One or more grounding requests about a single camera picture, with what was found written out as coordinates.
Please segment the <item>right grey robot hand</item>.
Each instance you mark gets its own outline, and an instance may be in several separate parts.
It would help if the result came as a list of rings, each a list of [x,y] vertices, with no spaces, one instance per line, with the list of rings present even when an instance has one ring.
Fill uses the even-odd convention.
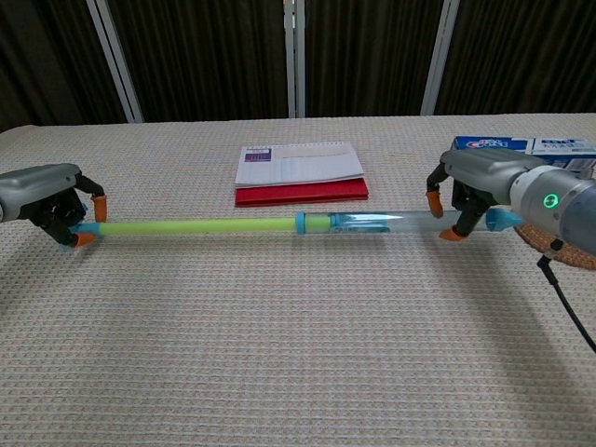
[[[427,203],[431,214],[440,219],[440,184],[454,180],[452,206],[460,216],[440,237],[459,241],[468,237],[490,208],[511,203],[510,189],[524,173],[545,165],[535,156],[505,148],[452,149],[440,156],[439,165],[427,177]]]

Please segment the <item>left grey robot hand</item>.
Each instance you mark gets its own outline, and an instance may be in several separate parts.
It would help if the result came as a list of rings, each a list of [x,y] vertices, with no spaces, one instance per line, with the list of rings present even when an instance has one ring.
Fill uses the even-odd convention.
[[[101,185],[72,163],[46,164],[1,175],[1,222],[29,221],[64,247],[100,235],[107,220]]]

